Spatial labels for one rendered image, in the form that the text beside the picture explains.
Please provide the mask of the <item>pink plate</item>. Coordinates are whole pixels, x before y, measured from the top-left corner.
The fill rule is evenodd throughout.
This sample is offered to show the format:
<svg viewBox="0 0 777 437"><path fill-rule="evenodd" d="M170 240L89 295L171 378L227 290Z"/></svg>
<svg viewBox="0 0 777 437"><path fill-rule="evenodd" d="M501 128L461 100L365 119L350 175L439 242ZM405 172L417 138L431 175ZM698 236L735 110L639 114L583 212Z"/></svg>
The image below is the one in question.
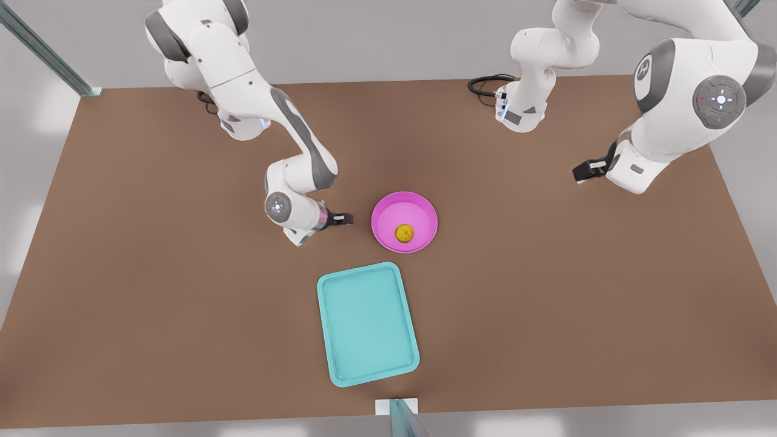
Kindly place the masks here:
<svg viewBox="0 0 777 437"><path fill-rule="evenodd" d="M400 226L409 226L413 237L401 242ZM438 213L424 196L410 191L394 192L381 199L372 210L372 233L381 246L393 252L417 252L428 246L438 232Z"/></svg>

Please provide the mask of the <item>teal rectangular tray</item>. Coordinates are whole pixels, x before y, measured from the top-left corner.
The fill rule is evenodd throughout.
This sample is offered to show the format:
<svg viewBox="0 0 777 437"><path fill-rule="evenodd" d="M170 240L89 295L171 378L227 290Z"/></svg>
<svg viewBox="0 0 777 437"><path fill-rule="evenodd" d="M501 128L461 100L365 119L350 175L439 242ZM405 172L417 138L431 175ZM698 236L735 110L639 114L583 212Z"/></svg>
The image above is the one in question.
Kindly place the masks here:
<svg viewBox="0 0 777 437"><path fill-rule="evenodd" d="M411 373L420 353L399 267L359 266L320 277L328 375L340 388Z"/></svg>

